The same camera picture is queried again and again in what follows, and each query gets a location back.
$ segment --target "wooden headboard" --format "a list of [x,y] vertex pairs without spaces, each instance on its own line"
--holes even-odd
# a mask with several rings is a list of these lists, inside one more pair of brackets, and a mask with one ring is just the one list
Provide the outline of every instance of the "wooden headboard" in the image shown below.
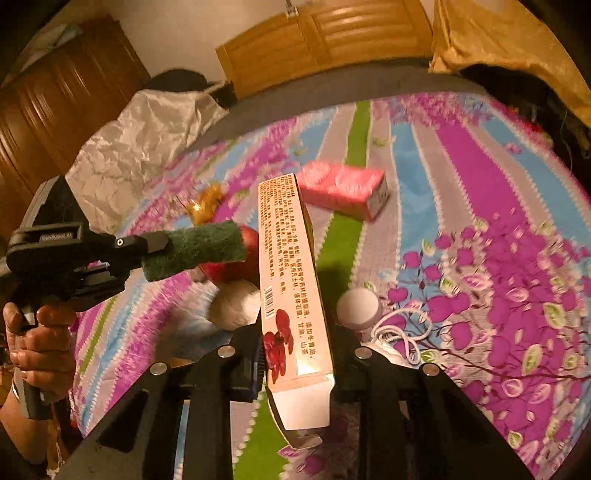
[[322,0],[298,10],[298,17],[277,15],[217,48],[238,98],[347,64],[432,56],[420,0]]

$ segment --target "screw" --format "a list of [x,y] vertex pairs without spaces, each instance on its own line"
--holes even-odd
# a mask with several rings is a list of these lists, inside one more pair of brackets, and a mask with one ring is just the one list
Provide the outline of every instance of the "screw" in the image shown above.
[[355,356],[360,360],[367,360],[369,357],[371,357],[371,355],[371,349],[367,348],[366,346],[360,346],[359,348],[355,349]]
[[436,377],[439,375],[441,369],[435,364],[424,364],[423,373],[428,377]]
[[166,373],[166,370],[168,370],[168,366],[164,362],[156,362],[150,367],[150,373],[156,377]]
[[222,358],[230,358],[236,353],[236,349],[232,345],[224,345],[217,349],[217,354]]

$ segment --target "floral bedsheet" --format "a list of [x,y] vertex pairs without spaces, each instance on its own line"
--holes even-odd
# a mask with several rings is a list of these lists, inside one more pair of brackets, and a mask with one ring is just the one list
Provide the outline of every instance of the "floral bedsheet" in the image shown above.
[[[176,198],[211,180],[228,191],[216,220],[256,228],[257,184],[317,158],[383,169],[391,192],[373,223],[310,208],[327,315],[354,286],[374,289],[386,312],[424,312],[433,330],[421,360],[444,368],[535,477],[549,478],[591,416],[591,209],[544,139],[503,105],[422,93],[277,122],[179,157],[121,233],[188,226]],[[194,358],[227,340],[206,320],[213,293],[188,274],[147,284],[135,273],[126,292],[81,316],[71,402],[84,434],[149,366],[163,331],[180,331]],[[408,310],[390,322],[424,331]],[[353,478],[358,428],[355,411],[336,407],[324,443],[294,452],[263,395],[232,406],[235,477]],[[181,435],[178,471],[182,451]]]

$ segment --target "cardboard box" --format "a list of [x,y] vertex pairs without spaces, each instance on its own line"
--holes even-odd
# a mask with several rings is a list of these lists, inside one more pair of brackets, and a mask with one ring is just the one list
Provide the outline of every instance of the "cardboard box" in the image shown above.
[[268,390],[286,430],[326,427],[335,377],[295,175],[260,183],[258,199]]
[[383,170],[319,160],[306,164],[297,174],[297,182],[304,202],[358,220],[373,220],[389,196]]

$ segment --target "wooden wardrobe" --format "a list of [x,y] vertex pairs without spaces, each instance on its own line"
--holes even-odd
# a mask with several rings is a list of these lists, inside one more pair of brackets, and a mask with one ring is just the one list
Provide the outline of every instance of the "wooden wardrobe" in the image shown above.
[[37,187],[67,172],[150,79],[118,22],[81,26],[82,35],[0,88],[0,253]]

